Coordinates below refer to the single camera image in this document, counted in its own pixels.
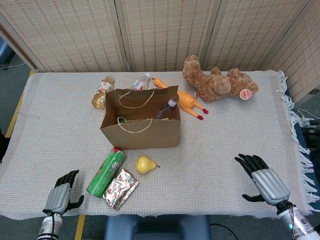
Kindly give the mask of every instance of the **green can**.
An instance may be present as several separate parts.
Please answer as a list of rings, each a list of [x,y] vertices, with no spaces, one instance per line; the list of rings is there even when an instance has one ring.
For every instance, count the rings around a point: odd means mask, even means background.
[[[87,192],[101,198],[125,158],[126,155],[114,147],[87,187]]]

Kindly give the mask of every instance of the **bag handle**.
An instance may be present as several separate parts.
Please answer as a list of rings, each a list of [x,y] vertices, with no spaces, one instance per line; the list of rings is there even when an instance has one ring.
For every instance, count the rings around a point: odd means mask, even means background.
[[[122,130],[124,130],[124,131],[126,131],[127,133],[130,133],[130,134],[138,134],[138,133],[143,132],[144,130],[147,130],[147,129],[150,127],[150,125],[151,125],[151,123],[152,123],[152,120],[153,120],[153,118],[151,118],[149,125],[146,126],[144,129],[142,129],[142,130],[140,130],[140,131],[129,131],[129,130],[125,129],[123,126],[121,126],[119,119],[124,119],[124,120],[125,120],[125,123],[127,123],[127,120],[126,120],[124,117],[122,117],[122,116],[118,116],[118,118],[117,118],[119,127],[122,128]]]
[[[119,104],[124,107],[124,108],[127,108],[127,109],[139,109],[139,108],[142,108],[144,105],[146,105],[149,100],[152,98],[152,96],[154,95],[155,91],[152,91],[151,93],[151,96],[147,99],[147,101],[145,101],[144,104],[142,104],[141,106],[125,106],[123,105],[121,102],[120,102],[120,99],[122,99],[124,96],[128,95],[129,93],[131,93],[131,91],[128,91],[127,93],[123,94],[120,98],[119,98]]]

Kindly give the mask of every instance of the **robotic arm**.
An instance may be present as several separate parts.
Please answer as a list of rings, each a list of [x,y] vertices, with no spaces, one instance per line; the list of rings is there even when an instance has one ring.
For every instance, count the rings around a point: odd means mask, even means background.
[[[83,203],[84,195],[80,196],[78,202],[70,202],[70,191],[78,172],[79,170],[71,171],[56,181],[43,210],[48,216],[42,222],[37,240],[58,240],[63,223],[61,216]]]
[[[261,157],[239,154],[239,162],[259,191],[257,196],[242,197],[249,202],[266,202],[277,208],[277,215],[287,226],[294,240],[320,240],[320,235],[300,210],[288,201],[290,192],[276,172]]]

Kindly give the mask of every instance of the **tablecloth fringe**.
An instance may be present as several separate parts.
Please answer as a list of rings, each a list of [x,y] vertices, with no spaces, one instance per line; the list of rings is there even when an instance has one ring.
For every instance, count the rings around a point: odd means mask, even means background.
[[[282,85],[282,89],[278,90],[277,92],[283,93],[283,96],[281,97],[282,100],[284,101],[286,107],[288,108],[288,113],[289,113],[289,119],[290,119],[290,136],[294,141],[295,147],[298,150],[298,158],[300,162],[300,177],[302,179],[302,187],[304,191],[304,196],[305,196],[305,201],[307,203],[307,213],[311,214],[311,211],[315,212],[320,212],[318,209],[314,209],[312,206],[310,206],[310,203],[315,203],[316,201],[320,200],[320,197],[316,194],[318,191],[311,185],[315,185],[315,182],[310,179],[308,176],[306,176],[306,173],[313,173],[314,168],[313,168],[313,163],[305,157],[304,154],[309,155],[310,150],[307,148],[304,148],[300,145],[297,133],[295,130],[295,124],[299,122],[300,117],[293,111],[295,104],[292,102],[291,97],[286,95],[286,91],[288,89],[287,86],[287,76],[285,76],[285,73],[283,71],[278,71],[279,77],[280,77],[280,82]]]

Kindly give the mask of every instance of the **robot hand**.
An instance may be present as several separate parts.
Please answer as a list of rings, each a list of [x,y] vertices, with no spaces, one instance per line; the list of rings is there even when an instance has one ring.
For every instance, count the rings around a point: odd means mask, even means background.
[[[79,170],[74,170],[68,174],[60,177],[54,188],[51,190],[48,200],[43,212],[48,216],[53,213],[60,214],[61,216],[71,209],[76,209],[81,206],[84,201],[84,195],[81,195],[78,202],[70,202],[70,191],[75,181],[75,177]]]
[[[244,199],[249,202],[266,201],[272,206],[276,206],[278,203],[289,199],[289,190],[278,174],[269,168],[261,157],[239,154],[239,157],[235,157],[234,159],[242,165],[260,192],[257,196],[243,194],[242,197]]]

